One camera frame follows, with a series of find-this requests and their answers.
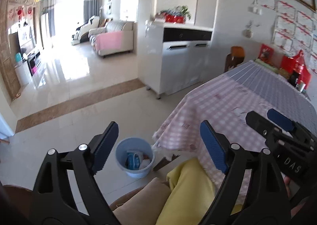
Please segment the pink checked tablecloth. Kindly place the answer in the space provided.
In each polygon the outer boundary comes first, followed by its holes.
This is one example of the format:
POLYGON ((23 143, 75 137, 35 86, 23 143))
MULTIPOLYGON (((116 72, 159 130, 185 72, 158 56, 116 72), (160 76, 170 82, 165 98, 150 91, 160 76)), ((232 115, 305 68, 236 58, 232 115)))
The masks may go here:
POLYGON ((218 189, 223 173, 213 164, 201 139, 199 128, 207 120, 214 130, 248 151, 259 152, 265 139, 250 128, 246 114, 255 111, 263 117, 274 108, 246 86, 222 74, 195 88, 180 101, 154 133, 154 149, 166 157, 178 154, 197 156, 201 166, 218 189))

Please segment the white massage chair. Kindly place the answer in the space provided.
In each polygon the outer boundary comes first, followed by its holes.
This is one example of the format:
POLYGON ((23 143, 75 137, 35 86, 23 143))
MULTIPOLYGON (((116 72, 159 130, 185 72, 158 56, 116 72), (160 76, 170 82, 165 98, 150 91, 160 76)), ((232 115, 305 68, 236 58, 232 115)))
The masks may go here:
POLYGON ((72 46, 86 42, 88 40, 88 33, 91 29, 98 28, 99 26, 99 16, 92 16, 88 22, 81 27, 76 29, 74 35, 72 35, 72 46))

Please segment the blue white paper box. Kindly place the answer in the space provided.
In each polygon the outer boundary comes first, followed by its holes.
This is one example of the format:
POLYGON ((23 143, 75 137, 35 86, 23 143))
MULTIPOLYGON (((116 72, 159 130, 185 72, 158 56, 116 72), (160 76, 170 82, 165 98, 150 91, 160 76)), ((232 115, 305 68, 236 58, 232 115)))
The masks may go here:
POLYGON ((143 160, 143 153, 136 150, 127 151, 126 168, 129 170, 139 170, 139 166, 143 160))

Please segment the white tv stand cabinet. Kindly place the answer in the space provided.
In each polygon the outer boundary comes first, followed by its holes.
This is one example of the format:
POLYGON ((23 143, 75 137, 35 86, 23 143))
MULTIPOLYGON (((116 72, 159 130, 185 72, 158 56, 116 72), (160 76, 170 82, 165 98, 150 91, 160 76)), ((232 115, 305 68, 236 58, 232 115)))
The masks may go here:
POLYGON ((28 85, 32 79, 28 64, 24 62, 21 65, 17 65, 15 71, 21 87, 28 85))

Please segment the pink blanket on sofa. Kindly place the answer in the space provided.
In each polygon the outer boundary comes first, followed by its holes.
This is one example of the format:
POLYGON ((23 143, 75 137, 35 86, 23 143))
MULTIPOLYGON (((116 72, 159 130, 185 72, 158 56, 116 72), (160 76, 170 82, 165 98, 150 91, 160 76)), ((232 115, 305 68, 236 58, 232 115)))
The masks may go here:
POLYGON ((122 31, 101 33, 96 36, 95 49, 102 50, 119 50, 122 44, 122 31))

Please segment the beige sofa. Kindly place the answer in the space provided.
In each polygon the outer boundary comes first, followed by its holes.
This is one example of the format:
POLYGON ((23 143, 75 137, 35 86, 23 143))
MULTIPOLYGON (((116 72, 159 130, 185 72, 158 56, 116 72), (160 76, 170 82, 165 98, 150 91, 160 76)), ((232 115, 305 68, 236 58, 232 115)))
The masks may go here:
POLYGON ((105 27, 90 29, 88 38, 100 57, 134 50, 134 22, 109 21, 105 27))

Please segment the yellow trousers leg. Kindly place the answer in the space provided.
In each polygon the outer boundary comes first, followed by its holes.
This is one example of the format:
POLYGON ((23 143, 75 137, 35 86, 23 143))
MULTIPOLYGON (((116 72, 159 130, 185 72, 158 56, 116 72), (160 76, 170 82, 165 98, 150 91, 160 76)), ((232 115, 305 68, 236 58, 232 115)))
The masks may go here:
POLYGON ((197 158, 189 159, 167 173, 171 194, 157 224, 199 224, 216 192, 213 182, 197 158))

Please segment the television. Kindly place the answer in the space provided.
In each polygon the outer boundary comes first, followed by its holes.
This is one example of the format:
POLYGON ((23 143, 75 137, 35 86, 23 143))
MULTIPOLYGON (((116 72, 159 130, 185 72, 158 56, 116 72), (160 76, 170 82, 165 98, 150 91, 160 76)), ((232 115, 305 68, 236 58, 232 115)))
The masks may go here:
POLYGON ((21 27, 18 28, 16 32, 9 34, 9 45, 13 56, 15 56, 16 53, 28 55, 36 45, 32 27, 21 27))

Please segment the red gift bag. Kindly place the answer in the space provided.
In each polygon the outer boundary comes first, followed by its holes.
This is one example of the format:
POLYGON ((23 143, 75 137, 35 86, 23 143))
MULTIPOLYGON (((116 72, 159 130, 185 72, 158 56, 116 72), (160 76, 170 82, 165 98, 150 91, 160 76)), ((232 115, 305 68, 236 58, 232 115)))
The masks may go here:
POLYGON ((284 56, 282 58, 280 68, 290 75, 287 81, 293 87, 297 87, 297 85, 304 83, 304 90, 307 90, 311 80, 311 75, 305 64, 303 50, 300 50, 294 57, 284 56))

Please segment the grey grid tablecloth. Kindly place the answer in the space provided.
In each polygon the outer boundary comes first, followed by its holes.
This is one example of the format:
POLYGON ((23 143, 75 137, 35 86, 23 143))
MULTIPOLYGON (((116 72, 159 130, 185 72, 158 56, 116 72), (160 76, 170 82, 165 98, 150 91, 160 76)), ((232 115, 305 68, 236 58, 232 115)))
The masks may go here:
POLYGON ((228 72, 236 82, 246 86, 280 113, 316 133, 316 110, 310 100, 291 86, 282 76, 249 61, 228 72))

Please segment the cola bottle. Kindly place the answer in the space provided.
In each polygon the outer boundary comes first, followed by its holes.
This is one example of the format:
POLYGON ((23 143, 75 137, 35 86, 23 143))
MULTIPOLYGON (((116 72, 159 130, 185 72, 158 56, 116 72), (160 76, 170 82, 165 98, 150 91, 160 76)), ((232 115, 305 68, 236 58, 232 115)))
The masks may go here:
POLYGON ((288 79, 288 83, 291 84, 293 87, 297 86, 303 69, 304 69, 304 64, 301 64, 300 62, 295 63, 294 69, 288 79))

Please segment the orange white plastic bag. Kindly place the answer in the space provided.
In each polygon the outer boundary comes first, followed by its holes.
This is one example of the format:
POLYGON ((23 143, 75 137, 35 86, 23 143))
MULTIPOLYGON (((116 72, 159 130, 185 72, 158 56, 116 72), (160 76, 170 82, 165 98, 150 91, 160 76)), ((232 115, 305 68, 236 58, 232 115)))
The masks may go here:
POLYGON ((139 166, 139 170, 145 169, 146 167, 148 167, 151 163, 151 159, 148 156, 143 156, 143 160, 139 166))

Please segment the red photo frame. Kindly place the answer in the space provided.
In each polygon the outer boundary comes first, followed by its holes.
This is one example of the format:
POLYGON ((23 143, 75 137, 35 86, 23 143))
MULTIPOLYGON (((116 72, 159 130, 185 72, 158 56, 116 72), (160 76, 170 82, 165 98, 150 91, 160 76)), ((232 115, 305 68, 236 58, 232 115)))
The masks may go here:
POLYGON ((260 48, 260 53, 258 59, 269 64, 274 53, 274 49, 266 44, 262 44, 260 48))

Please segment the white sideboard cabinet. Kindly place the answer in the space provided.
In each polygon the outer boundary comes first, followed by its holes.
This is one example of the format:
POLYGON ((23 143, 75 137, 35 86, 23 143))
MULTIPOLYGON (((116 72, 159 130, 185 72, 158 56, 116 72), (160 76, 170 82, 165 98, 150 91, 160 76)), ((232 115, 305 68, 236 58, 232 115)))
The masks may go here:
POLYGON ((148 22, 138 59, 138 76, 156 98, 202 81, 213 29, 148 22))

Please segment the blue plastic trash bucket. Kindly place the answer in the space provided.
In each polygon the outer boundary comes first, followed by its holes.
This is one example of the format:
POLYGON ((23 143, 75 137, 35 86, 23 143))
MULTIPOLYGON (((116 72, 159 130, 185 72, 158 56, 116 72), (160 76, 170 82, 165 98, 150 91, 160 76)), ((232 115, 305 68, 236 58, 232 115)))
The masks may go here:
POLYGON ((152 146, 141 138, 126 138, 115 149, 118 167, 132 178, 144 178, 152 170, 155 153, 152 146))

